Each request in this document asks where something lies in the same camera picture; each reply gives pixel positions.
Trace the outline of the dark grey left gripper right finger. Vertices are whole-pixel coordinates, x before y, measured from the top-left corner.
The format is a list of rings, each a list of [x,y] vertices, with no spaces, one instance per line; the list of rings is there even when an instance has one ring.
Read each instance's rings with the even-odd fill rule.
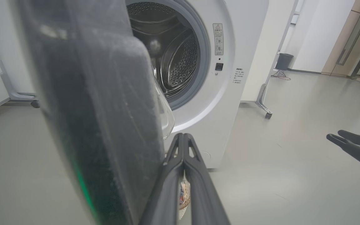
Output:
[[[230,221],[191,134],[184,134],[184,168],[191,185],[193,225],[229,225]]]

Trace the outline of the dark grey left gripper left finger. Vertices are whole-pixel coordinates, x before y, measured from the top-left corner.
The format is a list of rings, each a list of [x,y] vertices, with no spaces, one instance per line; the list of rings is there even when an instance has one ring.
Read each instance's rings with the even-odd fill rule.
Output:
[[[159,170],[140,225],[176,225],[179,212],[180,181],[184,175],[184,134],[175,135]]]

